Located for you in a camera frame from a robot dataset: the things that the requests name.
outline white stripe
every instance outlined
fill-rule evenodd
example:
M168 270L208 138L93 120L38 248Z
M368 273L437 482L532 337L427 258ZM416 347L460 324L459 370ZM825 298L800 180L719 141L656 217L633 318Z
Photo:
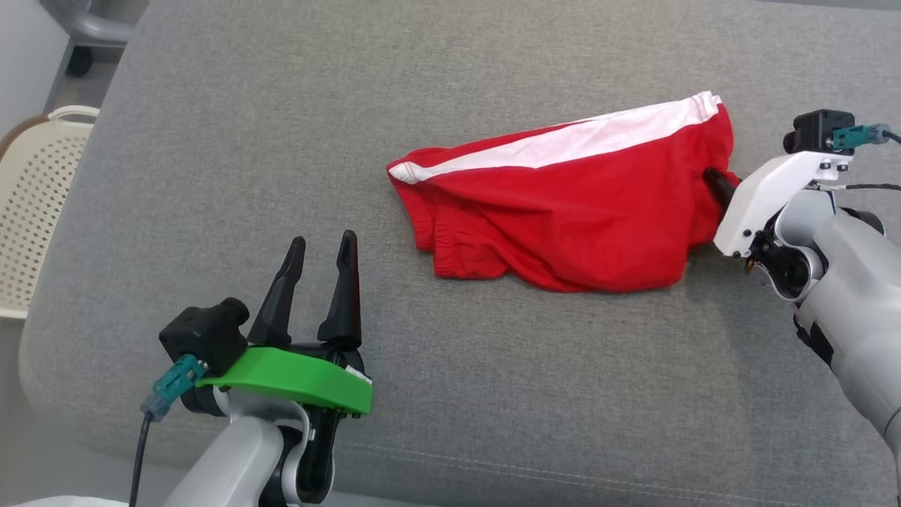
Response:
M362 381L368 383L369 385L372 385L372 379L370 379L369 377L367 377L365 373L363 373L363 372L361 372L360 370L354 368L353 366L351 366L351 365L348 364L347 366L344 366L344 370L345 370L347 373L350 373L351 375L353 375L353 376L355 376L355 377L361 379Z
M719 96L705 91L676 102L593 116L581 123L467 153L433 167L401 162L388 172L395 179L412 185L440 174L470 169L507 166L539 169L668 137L685 126L709 120L722 103Z

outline couch cushion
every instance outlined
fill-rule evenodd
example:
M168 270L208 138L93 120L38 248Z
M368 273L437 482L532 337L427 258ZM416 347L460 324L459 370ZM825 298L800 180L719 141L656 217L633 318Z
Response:
M131 453L169 364L159 330L226 296L256 312L304 235L290 331L314 340L351 228L376 398L341 425L340 489L440 505L889 504L876 431L731 259L701 248L680 284L629 295L439 280L385 165L712 89L747 176L798 114L901 125L900 23L721 0L152 2L44 264L23 384L86 442ZM896 180L897 155L861 150L850 180ZM841 199L891 234L894 197ZM174 410L149 453L189 462L221 424Z

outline fabric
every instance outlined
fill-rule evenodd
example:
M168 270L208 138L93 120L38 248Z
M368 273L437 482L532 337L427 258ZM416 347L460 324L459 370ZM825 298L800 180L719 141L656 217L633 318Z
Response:
M255 314L300 234L289 331L314 342L350 228L376 389L372 415L339 426L337 489L443 507L892 505L891 453L795 337L791 309L734 259L700 247L682 282L624 295L436 278L385 166L713 89L746 177L782 153L795 115L901 125L896 52L848 43L901 47L899 16L721 0L154 0L43 265L23 386L60 434L131 459L138 406L171 365L159 331L226 296ZM867 93L849 92L861 82ZM897 156L861 149L848 182L897 181ZM839 200L901 238L896 192ZM222 424L173 407L148 462L189 465Z
M435 274L508 271L547 290L627 292L682 278L722 210L703 180L726 171L733 131L720 97L684 100L423 148L387 171Z

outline black cable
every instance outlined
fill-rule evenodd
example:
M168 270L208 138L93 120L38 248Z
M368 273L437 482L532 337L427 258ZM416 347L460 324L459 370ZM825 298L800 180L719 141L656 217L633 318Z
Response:
M141 466L144 463L144 448L147 446L147 433L150 431L150 423L153 416L150 412L144 414L144 423L141 424L141 434L138 436L138 451L134 454L134 471L132 472L132 493L128 497L128 507L134 507L138 503L138 485L141 483Z
M894 141L896 143L901 143L901 135L895 134L894 132L889 132L888 130L884 130L884 131L882 131L882 135L884 135L885 137L887 137L888 139L891 139L892 141Z
M883 189L883 190L901 190L901 185L895 183L858 183L854 185L845 185L848 190L856 189Z

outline laundry basket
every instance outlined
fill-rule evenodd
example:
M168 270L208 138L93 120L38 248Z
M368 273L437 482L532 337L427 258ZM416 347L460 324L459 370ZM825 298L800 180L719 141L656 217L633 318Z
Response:
M99 110L66 106L0 141L0 317L25 318L44 254Z

